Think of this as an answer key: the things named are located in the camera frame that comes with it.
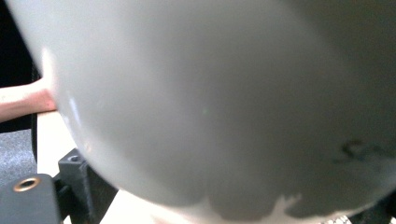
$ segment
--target black fabric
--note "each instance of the black fabric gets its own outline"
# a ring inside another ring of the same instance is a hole
[[[32,82],[32,59],[3,0],[0,2],[0,88]],[[30,129],[32,116],[0,123],[0,133]]]

